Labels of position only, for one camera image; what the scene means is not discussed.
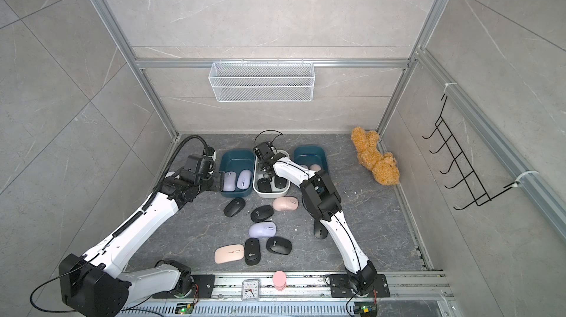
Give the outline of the purple mouse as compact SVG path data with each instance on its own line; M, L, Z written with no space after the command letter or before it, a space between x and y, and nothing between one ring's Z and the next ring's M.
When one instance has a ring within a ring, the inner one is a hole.
M277 235L277 226L274 222L265 221L256 223L249 228L249 237L252 238L269 238Z
M252 182L252 172L249 169L242 170L237 178L237 189L247 190Z
M227 171L224 174L223 192L234 192L237 187L237 174L234 171Z

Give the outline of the pink mouse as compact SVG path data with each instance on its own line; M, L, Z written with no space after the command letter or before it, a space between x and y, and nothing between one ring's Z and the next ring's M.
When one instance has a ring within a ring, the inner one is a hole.
M311 170L311 171L318 172L318 171L320 171L321 169L322 169L322 167L321 167L320 165L317 165L317 164L313 164L313 165L310 166L310 170Z
M294 211L299 207L299 200L293 196L283 196L274 199L272 207L275 211Z
M216 264L224 264L243 259L245 247L242 244L222 246L215 251L214 260Z

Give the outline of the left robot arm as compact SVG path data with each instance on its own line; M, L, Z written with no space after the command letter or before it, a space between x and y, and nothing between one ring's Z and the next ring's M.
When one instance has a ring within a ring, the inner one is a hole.
M174 154L191 140L203 150L190 155L185 165L171 171L171 157L151 194L127 220L83 255L68 255L59 265L55 281L69 313L83 316L115 316L126 305L167 292L185 297L193 288L191 269L163 259L153 268L126 272L125 267L152 234L200 194L218 191L223 174L215 172L215 149L199 135L182 140Z

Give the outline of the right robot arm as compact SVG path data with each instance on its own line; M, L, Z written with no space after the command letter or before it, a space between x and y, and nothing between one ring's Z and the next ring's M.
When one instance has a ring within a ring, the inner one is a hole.
M326 228L336 244L351 289L359 296L369 294L377 279L377 269L346 222L340 193L328 173L322 149L307 146L289 156L276 148L274 140L254 142L257 168L268 177L281 177L301 190L304 208Z

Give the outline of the left teal storage box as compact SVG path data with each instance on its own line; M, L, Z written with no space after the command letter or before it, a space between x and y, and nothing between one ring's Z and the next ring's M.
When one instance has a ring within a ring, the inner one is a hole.
M222 159L221 164L219 166L219 171L227 172L227 171L234 171L237 174L237 178L242 170L249 169L252 172L252 182L254 180L254 165L255 165L255 154L247 149L234 149L227 151ZM223 192L221 191L221 195L226 198L237 198L237 197L246 197L251 194L253 184L247 190L236 190L234 192Z

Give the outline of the teal storage box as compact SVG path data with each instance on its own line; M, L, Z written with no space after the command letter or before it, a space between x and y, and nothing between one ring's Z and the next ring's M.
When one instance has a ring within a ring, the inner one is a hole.
M324 149L320 146L315 146L315 145L298 146L293 151L292 159L295 163L299 165L306 165L308 167L312 165L319 165L327 173L330 172L326 153Z
M234 171L237 174L237 178L242 170L249 169L252 172L252 182L254 180L254 165L255 165L255 154L247 149L234 149L227 151L222 159L221 164L219 166L219 171L227 172L227 171ZM246 197L251 194L253 184L247 190L236 190L234 192L223 192L221 191L221 195L226 198L237 198L237 197Z

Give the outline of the white storage box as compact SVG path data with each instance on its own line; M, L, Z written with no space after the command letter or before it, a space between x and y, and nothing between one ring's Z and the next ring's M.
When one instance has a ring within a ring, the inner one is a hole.
M256 185L257 181L258 181L260 178L264 178L264 177L263 177L263 175L262 175L262 170L261 170L260 167L259 167L259 159L257 159L257 157L256 157L256 159L255 159L255 165L254 165L254 180L253 180L252 184L253 184L253 189L254 189L255 193L256 193L260 198L264 198L264 199L276 199L276 198L279 198L279 197L283 197L283 196L286 196L286 195L287 195L288 190L290 189L290 183L289 183L289 181L287 181L287 186L286 186L285 189L282 189L282 190L276 189L276 188L275 188L275 185L274 185L274 178L275 178L275 176L273 176L273 177L270 179L270 181L271 181L271 187L272 187L272 192L271 192L271 193L260 193L260 192L258 191L257 185Z

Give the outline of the right teal storage box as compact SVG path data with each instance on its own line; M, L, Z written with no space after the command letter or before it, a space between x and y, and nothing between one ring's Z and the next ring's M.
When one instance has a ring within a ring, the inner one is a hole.
M320 146L315 146L315 145L298 146L293 151L292 159L295 163L299 165L306 165L308 167L312 165L319 165L327 173L330 172L326 153L324 149Z

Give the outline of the brown teddy bear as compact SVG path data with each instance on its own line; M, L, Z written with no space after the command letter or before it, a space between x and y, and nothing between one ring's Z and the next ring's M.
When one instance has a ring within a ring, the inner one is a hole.
M399 184L400 173L396 159L388 152L381 154L377 149L380 135L376 131L366 131L361 127L352 130L351 140L357 152L360 165L369 170L376 182L384 186Z

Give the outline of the pink cylinder cup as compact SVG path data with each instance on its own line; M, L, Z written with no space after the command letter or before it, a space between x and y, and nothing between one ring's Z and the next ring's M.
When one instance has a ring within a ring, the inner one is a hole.
M278 291L283 291L287 286L287 274L284 271L276 271L272 280L274 288Z

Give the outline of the white square desk clock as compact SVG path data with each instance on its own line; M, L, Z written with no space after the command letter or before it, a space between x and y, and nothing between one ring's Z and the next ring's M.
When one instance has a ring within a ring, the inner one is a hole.
M260 299L261 281L259 279L243 280L241 300L243 302L256 302Z

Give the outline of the left green circuit board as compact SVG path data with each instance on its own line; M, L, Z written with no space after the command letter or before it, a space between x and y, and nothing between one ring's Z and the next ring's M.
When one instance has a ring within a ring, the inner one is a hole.
M190 315L193 313L195 305L193 303L179 303L175 307L176 315Z

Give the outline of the green circuit board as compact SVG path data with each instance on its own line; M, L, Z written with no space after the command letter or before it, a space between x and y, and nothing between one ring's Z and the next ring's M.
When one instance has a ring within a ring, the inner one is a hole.
M179 303L175 307L176 315L190 315L193 313L195 305L193 303Z
M359 317L377 317L377 305L355 305L354 316Z

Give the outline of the right green circuit board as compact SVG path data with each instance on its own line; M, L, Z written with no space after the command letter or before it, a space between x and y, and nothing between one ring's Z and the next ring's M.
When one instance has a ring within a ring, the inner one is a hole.
M355 305L354 316L359 317L377 317L377 305Z

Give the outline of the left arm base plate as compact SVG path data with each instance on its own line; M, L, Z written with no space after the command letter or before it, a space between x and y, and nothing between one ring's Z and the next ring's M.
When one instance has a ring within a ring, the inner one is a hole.
M210 299L215 287L214 274L196 274L191 276L191 281L185 285L181 292L163 291L153 294L153 299Z

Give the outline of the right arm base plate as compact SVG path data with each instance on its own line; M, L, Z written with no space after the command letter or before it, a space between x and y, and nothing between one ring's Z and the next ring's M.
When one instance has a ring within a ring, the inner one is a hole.
M389 298L391 296L389 284L384 274L378 274L370 288L360 291L355 291L354 283L347 274L329 274L324 277L324 281L330 287L331 297L333 298L350 298L353 296Z

